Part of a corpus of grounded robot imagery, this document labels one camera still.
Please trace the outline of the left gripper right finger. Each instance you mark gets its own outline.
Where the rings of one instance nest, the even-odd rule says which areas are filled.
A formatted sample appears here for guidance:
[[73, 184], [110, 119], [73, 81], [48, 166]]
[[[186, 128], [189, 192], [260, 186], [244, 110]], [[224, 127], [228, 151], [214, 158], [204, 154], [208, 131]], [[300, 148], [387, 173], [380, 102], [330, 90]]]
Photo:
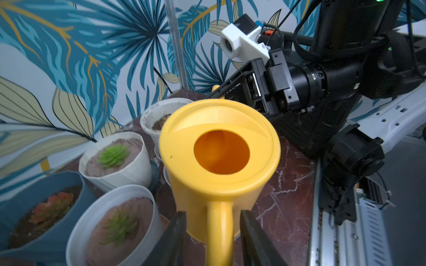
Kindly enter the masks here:
[[288, 266], [251, 211], [241, 211], [240, 231], [245, 266]]

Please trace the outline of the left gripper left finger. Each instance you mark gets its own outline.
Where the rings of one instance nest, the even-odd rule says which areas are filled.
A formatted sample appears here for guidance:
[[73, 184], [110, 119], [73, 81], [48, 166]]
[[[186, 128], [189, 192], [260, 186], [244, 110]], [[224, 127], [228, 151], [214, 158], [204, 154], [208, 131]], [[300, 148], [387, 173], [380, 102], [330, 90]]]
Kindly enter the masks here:
[[183, 266], [186, 212], [178, 212], [142, 266]]

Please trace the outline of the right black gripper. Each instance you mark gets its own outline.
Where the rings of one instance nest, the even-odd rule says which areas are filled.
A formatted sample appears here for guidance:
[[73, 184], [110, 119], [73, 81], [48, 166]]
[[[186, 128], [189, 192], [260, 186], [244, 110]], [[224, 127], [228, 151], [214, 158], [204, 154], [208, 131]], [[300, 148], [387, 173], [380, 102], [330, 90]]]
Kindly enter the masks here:
[[208, 98], [233, 100], [266, 117], [306, 113], [356, 94], [362, 75], [359, 60], [305, 62], [277, 49], [267, 63], [260, 58], [245, 63]]

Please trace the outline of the white pot pink soil succulent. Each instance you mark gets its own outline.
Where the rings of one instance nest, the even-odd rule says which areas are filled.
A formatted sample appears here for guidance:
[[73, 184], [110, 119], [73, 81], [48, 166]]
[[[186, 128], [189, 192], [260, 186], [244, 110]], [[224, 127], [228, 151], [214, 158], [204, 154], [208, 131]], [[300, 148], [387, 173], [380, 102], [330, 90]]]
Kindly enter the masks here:
[[153, 194], [140, 185], [115, 188], [80, 217], [65, 252], [69, 266], [140, 266], [163, 234]]

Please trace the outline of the yellow watering can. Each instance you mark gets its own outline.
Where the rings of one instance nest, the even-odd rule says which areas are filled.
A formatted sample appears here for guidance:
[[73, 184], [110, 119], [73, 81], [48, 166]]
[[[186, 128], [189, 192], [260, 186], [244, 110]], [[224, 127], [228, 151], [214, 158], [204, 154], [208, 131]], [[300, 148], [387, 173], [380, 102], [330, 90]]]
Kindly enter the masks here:
[[206, 264], [230, 266], [240, 212], [251, 210], [281, 157], [276, 130], [257, 110], [204, 99], [173, 112], [159, 151], [187, 233], [206, 247]]

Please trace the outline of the white ribbed pot green succulent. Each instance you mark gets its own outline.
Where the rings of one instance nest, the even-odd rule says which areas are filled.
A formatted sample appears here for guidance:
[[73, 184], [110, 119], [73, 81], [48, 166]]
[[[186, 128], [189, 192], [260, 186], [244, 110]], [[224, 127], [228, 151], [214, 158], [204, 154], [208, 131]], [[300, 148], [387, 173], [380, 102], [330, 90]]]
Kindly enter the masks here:
[[129, 131], [97, 142], [82, 155], [78, 170], [104, 192], [125, 185], [141, 185], [153, 191], [158, 181], [158, 171], [142, 136]]

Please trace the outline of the large white round pot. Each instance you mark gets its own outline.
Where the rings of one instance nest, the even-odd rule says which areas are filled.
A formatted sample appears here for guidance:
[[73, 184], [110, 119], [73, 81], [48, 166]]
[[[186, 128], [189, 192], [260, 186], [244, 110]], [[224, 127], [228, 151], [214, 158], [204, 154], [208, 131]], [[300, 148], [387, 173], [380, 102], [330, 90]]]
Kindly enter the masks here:
[[148, 107], [140, 117], [142, 130], [151, 137], [155, 155], [159, 160], [162, 160], [159, 152], [159, 137], [166, 119], [179, 108], [192, 102], [185, 98], [165, 99]]

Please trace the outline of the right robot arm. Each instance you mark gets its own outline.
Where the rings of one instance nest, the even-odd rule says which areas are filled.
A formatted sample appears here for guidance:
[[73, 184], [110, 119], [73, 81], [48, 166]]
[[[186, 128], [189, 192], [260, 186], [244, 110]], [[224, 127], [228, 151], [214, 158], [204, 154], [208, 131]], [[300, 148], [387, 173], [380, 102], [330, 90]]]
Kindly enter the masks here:
[[362, 96], [396, 98], [426, 79], [426, 53], [393, 27], [410, 1], [312, 1], [293, 33], [247, 15], [220, 46], [243, 66], [210, 94], [254, 108], [308, 157], [322, 156], [319, 208], [356, 222], [356, 183], [384, 164], [385, 139], [346, 125]]

